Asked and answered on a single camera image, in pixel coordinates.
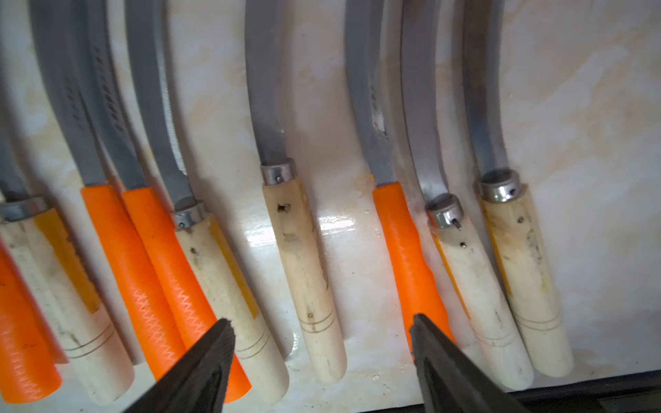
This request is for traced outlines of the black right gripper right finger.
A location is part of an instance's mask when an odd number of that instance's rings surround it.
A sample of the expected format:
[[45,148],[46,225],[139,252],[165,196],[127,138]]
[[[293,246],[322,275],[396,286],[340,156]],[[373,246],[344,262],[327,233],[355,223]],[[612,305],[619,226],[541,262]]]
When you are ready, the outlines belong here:
[[410,335],[426,412],[528,412],[501,391],[426,315],[414,317]]

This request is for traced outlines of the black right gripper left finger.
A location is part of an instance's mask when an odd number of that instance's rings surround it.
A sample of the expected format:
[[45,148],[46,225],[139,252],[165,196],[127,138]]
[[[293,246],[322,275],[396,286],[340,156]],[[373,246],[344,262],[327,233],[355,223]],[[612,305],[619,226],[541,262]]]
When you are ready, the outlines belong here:
[[127,412],[223,411],[236,336],[231,322],[218,320],[168,373]]

